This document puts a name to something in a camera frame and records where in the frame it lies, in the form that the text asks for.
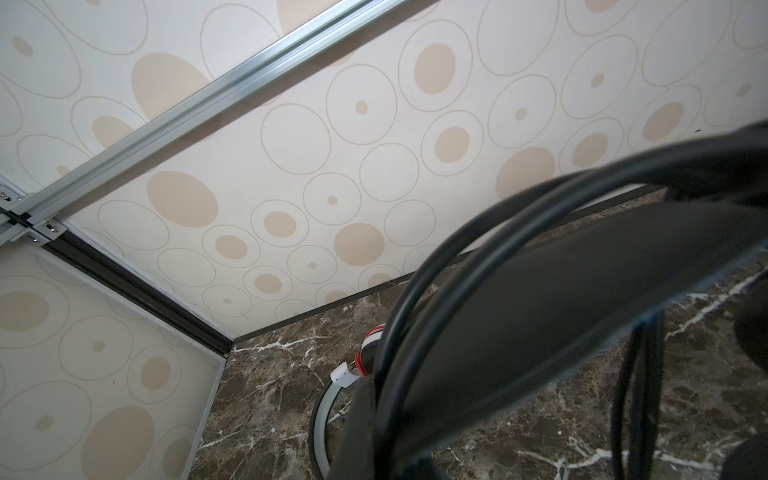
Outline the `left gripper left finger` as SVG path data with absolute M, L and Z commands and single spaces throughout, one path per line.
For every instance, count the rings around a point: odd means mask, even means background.
M 355 384 L 341 440 L 331 462 L 328 479 L 375 478 L 373 422 L 376 413 L 375 383 L 363 378 Z

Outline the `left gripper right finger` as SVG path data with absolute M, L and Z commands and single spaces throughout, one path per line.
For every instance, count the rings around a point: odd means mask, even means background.
M 421 459 L 410 469 L 413 480 L 450 480 L 450 476 L 432 459 Z

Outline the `white headphones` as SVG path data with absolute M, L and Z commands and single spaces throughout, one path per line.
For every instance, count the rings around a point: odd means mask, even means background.
M 354 356 L 353 364 L 342 362 L 331 372 L 315 403 L 309 425 L 308 450 L 311 468 L 317 479 L 326 479 L 330 473 L 326 427 L 334 403 L 343 390 L 357 380 L 373 374 L 376 350 L 384 329 L 385 325 L 381 324 L 366 333 L 360 350 Z

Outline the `black headphones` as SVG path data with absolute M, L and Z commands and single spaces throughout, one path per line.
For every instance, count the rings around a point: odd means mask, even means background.
M 667 304 L 767 240 L 767 127 L 647 151 L 525 201 L 438 291 L 379 375 L 375 479 L 632 335 L 611 415 L 646 479 L 658 431 Z

